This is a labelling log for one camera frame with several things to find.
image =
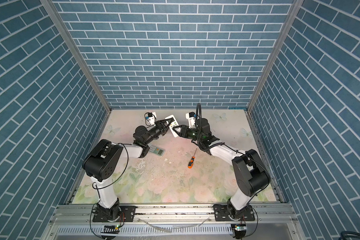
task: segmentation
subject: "black mounting plate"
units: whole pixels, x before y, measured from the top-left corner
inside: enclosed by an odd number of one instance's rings
[[[234,221],[228,215],[227,205],[214,204],[212,208],[215,212],[215,221],[216,222]],[[245,208],[245,210],[243,212],[243,216],[244,216],[245,221],[254,221],[254,219],[255,219],[253,210],[251,209],[250,206]]]
[[[119,207],[121,209],[121,212],[124,213],[124,221],[125,222],[133,222],[133,219],[135,217],[135,212],[136,212],[136,206],[119,206]],[[101,216],[101,214],[99,214],[99,213],[97,213],[96,215],[93,216],[92,222],[110,223],[106,219],[104,219]]]

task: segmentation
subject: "floral tabletop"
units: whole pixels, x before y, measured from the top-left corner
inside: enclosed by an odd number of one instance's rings
[[[157,110],[157,119],[173,114],[181,124],[188,124],[185,114],[194,110]],[[145,125],[146,110],[113,110],[101,136],[112,142],[132,143],[133,133],[139,125]],[[243,110],[206,109],[203,118],[208,119],[212,133],[232,147],[257,151],[248,121]],[[121,179],[109,187],[123,203],[161,202],[226,202],[237,190],[233,167],[222,159],[197,150],[191,169],[188,162],[197,146],[190,139],[174,137],[171,132],[160,136],[151,144],[165,149],[162,157],[148,153],[144,158],[129,159],[127,170]],[[125,168],[126,158],[120,158],[112,175],[116,180]],[[98,196],[92,182],[84,175],[73,204],[91,204]],[[253,202],[276,201],[269,185]]]

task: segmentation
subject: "table surface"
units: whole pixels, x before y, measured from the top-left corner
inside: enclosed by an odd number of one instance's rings
[[[174,115],[180,125],[188,125],[185,114],[195,109],[160,109],[157,120]],[[133,133],[139,125],[145,126],[144,113],[147,110],[113,110],[101,139],[115,143],[132,143]],[[242,150],[258,151],[243,110],[205,109],[202,117],[208,119],[211,132],[227,145]],[[162,157],[148,153],[144,158],[129,159],[127,170],[121,179],[109,187],[122,203],[161,202],[225,202],[237,190],[233,167],[222,159],[210,156],[201,150],[195,154],[191,169],[188,162],[197,146],[190,139],[174,137],[168,131],[165,136],[150,143],[165,149]],[[120,158],[112,175],[116,180],[125,168],[126,158]],[[96,190],[91,180],[84,175],[72,204],[97,202]],[[269,185],[254,197],[253,202],[276,201]]]

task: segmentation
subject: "white remote control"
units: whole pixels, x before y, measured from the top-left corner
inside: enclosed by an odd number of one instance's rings
[[[178,137],[178,134],[172,129],[173,127],[176,127],[179,125],[176,121],[175,116],[171,115],[171,116],[166,117],[165,119],[168,119],[168,118],[173,118],[173,122],[171,122],[171,124],[169,125],[169,129],[171,130],[174,137]]]

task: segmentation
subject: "remote control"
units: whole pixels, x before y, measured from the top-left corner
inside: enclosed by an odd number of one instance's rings
[[[159,157],[162,157],[164,155],[164,152],[165,150],[162,149],[161,147],[158,147],[158,146],[155,146],[155,145],[151,145],[149,147],[149,152],[159,156]]]
[[[173,122],[171,122],[171,125],[169,125],[169,129],[171,130],[174,137],[178,137],[178,134],[172,129],[173,127],[176,127],[179,125],[176,121],[175,116],[171,115],[171,116],[166,117],[165,119],[168,119],[168,118],[173,118]]]

